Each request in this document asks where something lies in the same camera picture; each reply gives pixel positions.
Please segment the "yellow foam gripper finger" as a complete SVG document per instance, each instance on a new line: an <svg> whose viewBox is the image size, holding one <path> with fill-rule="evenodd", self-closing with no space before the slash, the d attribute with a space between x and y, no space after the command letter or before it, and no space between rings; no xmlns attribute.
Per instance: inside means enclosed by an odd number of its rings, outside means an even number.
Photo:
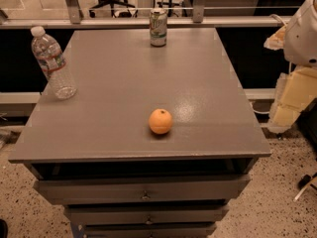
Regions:
<svg viewBox="0 0 317 238"><path fill-rule="evenodd" d="M286 27L282 26L264 42L264 47L269 50L277 51L284 48L284 35Z"/></svg>
<svg viewBox="0 0 317 238"><path fill-rule="evenodd" d="M290 129L301 112L316 98L316 68L298 65L290 74L282 73L276 83L267 128L272 133Z"/></svg>

